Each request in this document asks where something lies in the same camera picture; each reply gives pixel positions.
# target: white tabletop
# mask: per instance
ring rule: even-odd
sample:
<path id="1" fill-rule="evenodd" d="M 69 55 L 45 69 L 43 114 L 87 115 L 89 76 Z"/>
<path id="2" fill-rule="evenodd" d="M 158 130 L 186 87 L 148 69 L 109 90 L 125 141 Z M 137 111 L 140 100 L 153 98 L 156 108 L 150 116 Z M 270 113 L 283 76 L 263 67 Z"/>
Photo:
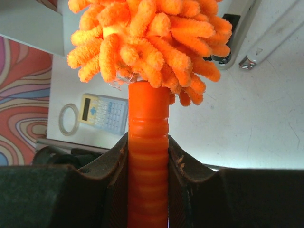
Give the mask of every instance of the white tabletop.
<path id="1" fill-rule="evenodd" d="M 170 135 L 202 163 L 236 168 L 304 169 L 304 28 L 250 72 L 237 63 L 295 0 L 262 1 L 235 65 L 218 83 L 207 82 L 200 106 L 170 107 Z M 71 28 L 78 21 L 69 19 Z M 100 75 L 81 83 L 66 59 L 53 58 L 47 136 L 49 139 L 111 148 L 120 136 L 80 124 L 73 136 L 58 128 L 61 108 L 80 107 L 83 93 L 128 97 L 127 86 L 111 88 Z M 65 118 L 73 125 L 73 117 Z"/>

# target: white ring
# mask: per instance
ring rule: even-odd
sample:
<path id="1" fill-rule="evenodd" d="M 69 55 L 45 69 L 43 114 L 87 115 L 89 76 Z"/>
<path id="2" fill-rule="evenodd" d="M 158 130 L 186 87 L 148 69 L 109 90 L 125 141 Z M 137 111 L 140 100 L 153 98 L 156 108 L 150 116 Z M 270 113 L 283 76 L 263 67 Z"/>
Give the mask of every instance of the white ring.
<path id="1" fill-rule="evenodd" d="M 64 113 L 66 112 L 66 110 L 68 108 L 71 108 L 75 114 L 75 123 L 74 123 L 74 127 L 73 129 L 68 132 L 65 127 L 63 126 L 63 115 Z M 65 106 L 63 106 L 63 108 L 61 109 L 60 111 L 60 115 L 59 115 L 59 129 L 61 131 L 61 133 L 65 136 L 71 136 L 73 134 L 76 133 L 76 131 L 78 130 L 78 127 L 79 127 L 79 121 L 78 121 L 78 114 L 79 114 L 79 111 L 78 111 L 78 108 L 76 107 L 76 105 L 74 104 L 67 104 Z"/>

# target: orange plastic handle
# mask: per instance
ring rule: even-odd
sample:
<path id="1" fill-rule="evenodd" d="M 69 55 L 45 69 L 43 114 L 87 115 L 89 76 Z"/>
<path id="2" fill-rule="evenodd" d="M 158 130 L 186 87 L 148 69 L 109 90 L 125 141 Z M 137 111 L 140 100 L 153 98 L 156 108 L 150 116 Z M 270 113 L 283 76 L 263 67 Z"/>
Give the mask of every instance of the orange plastic handle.
<path id="1" fill-rule="evenodd" d="M 169 90 L 129 85 L 128 228 L 168 227 Z"/>

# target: yellow calculator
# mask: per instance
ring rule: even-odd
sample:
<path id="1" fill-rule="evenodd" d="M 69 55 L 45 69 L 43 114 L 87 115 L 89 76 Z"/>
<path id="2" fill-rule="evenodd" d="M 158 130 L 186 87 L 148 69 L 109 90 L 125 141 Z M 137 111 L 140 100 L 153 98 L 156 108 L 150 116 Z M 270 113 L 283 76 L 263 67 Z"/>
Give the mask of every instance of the yellow calculator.
<path id="1" fill-rule="evenodd" d="M 128 116 L 128 100 L 103 95 L 83 94 L 79 122 L 122 135 Z"/>

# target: blue calculator button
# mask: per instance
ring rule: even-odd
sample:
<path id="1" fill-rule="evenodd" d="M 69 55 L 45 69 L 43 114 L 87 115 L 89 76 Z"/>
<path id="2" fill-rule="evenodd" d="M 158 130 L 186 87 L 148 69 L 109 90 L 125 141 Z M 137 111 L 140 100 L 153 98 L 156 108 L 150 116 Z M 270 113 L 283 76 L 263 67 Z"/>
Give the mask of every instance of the blue calculator button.
<path id="1" fill-rule="evenodd" d="M 95 113 L 96 113 L 97 111 L 96 111 L 95 107 L 93 107 L 93 108 L 91 108 L 90 112 L 91 112 L 92 115 L 95 115 Z"/>

